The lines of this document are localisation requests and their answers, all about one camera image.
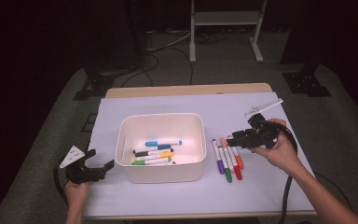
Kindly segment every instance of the shelf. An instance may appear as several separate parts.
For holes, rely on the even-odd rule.
[[[196,12],[195,25],[254,25],[260,11]]]

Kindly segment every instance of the black cable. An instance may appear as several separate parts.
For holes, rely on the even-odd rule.
[[[153,49],[148,48],[147,51],[148,51],[148,52],[153,52],[153,51],[158,51],[158,50],[160,50],[160,49],[165,49],[165,48],[170,47],[170,46],[173,46],[173,45],[178,45],[179,43],[182,43],[184,40],[187,40],[189,36],[190,36],[190,33],[188,33],[188,34],[186,34],[186,35],[184,35],[184,36],[182,36],[182,37],[180,37],[180,38],[174,40],[174,41],[171,42],[171,43],[165,44],[165,45],[163,45],[163,46],[160,46],[160,47],[157,47],[157,48],[153,48]]]
[[[173,49],[173,48],[169,48],[169,49],[179,51],[183,55],[185,55],[185,57],[186,57],[186,59],[188,61],[188,64],[190,65],[190,85],[192,85],[193,84],[193,73],[194,73],[194,71],[193,71],[193,64],[191,64],[191,62],[190,62],[190,58],[188,58],[187,54],[184,51],[180,50],[180,49]],[[169,49],[158,49],[158,50],[155,50],[153,52],[159,52],[159,51],[169,50]]]
[[[189,31],[188,30],[182,30],[182,31],[163,31],[163,34],[167,34],[167,35],[175,35],[175,36],[183,36],[183,33],[188,34]]]
[[[345,202],[347,203],[348,207],[351,209],[351,211],[354,213],[354,210],[353,210],[353,207],[351,205],[351,202],[350,200],[348,199],[347,195],[345,195],[344,191],[336,184],[334,183],[332,180],[330,180],[329,178],[327,178],[326,176],[324,175],[321,175],[317,172],[313,172],[315,175],[323,178],[324,180],[326,180],[327,182],[329,182],[331,185],[333,185],[338,191],[339,193],[342,195],[342,197],[344,198]]]
[[[65,192],[63,192],[63,188],[61,187],[60,178],[59,178],[59,174],[58,174],[58,167],[60,166],[60,164],[62,163],[62,161],[64,159],[65,159],[65,157],[62,157],[58,160],[57,164],[55,165],[55,167],[53,169],[53,174],[54,174],[54,183],[55,183],[56,189],[59,192],[60,196],[62,197],[63,201],[66,203],[66,205],[68,205],[68,200],[66,199]]]
[[[282,133],[284,133],[284,135],[286,135],[286,137],[289,139],[290,143],[292,144],[293,149],[295,150],[295,153],[297,154],[296,139],[294,138],[292,132],[290,132],[290,130],[286,126],[281,125],[280,123],[275,123],[275,122],[271,122],[271,121],[267,121],[267,120],[261,120],[259,122],[262,124],[266,124],[272,128],[275,128],[275,129],[281,131]],[[284,187],[284,193],[283,193],[283,199],[282,199],[282,214],[281,214],[281,219],[279,221],[279,224],[283,224],[284,221],[286,220],[287,199],[289,197],[289,190],[290,190],[292,181],[293,181],[293,178],[291,176],[287,176],[287,181],[286,181],[286,185]]]
[[[139,76],[139,75],[141,75],[141,74],[146,74],[147,78],[149,78],[149,81],[151,81],[150,84],[151,84],[151,85],[154,85],[154,81],[151,79],[151,77],[150,77],[150,75],[148,74],[148,72],[152,71],[153,69],[155,69],[155,68],[158,66],[158,64],[159,64],[159,59],[158,59],[158,57],[156,57],[155,55],[149,54],[149,55],[147,55],[147,56],[151,56],[151,57],[155,58],[155,59],[157,60],[156,64],[155,64],[153,67],[151,67],[151,68],[149,68],[149,69],[147,69],[147,70],[144,70],[143,72],[140,72],[140,73],[137,73],[137,74],[134,74],[134,75],[128,77],[128,78],[121,84],[120,88],[124,87],[124,85],[125,85],[128,81],[130,81],[130,80],[133,79],[134,77],[137,77],[137,76]]]

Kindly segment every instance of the white table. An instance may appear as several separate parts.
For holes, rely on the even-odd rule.
[[[88,167],[100,167],[115,157],[121,122],[132,115],[197,113],[203,121],[208,152],[202,177],[192,182],[132,184],[117,165],[106,174],[105,180],[91,186],[84,218],[279,216],[287,175],[261,156],[238,148],[245,164],[245,169],[242,170],[243,180],[236,179],[234,175],[233,182],[228,183],[225,176],[220,175],[217,170],[211,144],[213,138],[219,139],[250,128],[244,113],[252,105],[258,106],[277,99],[278,96],[267,84],[127,88],[109,91],[101,101],[89,145],[89,148],[96,149],[97,155],[87,160]],[[262,114],[266,119],[288,120],[287,126],[293,130],[281,105]],[[300,145],[298,157],[311,171]],[[289,193],[288,214],[315,215],[296,181],[293,181]]]

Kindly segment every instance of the storage box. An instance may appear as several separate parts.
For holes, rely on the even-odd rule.
[[[148,141],[181,140],[172,145],[175,164],[131,165],[133,150]],[[117,140],[116,162],[132,183],[194,181],[201,177],[206,157],[205,134],[199,115],[192,113],[151,114],[123,120]]]

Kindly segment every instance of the metal stand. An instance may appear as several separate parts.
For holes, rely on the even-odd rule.
[[[78,91],[74,101],[85,101],[89,97],[104,97],[106,92],[113,87],[116,77],[105,77],[95,66],[86,66],[84,68],[88,79],[84,83],[81,91]]]
[[[322,86],[315,77],[319,63],[305,63],[300,72],[283,73],[292,93],[306,93],[309,97],[331,96],[325,86]]]
[[[250,37],[249,40],[257,62],[264,62],[257,46],[257,39],[264,19],[267,1],[263,0],[260,10],[256,11],[196,12],[195,0],[191,0],[190,62],[196,61],[196,43],[194,40],[196,25],[256,25],[255,35]]]

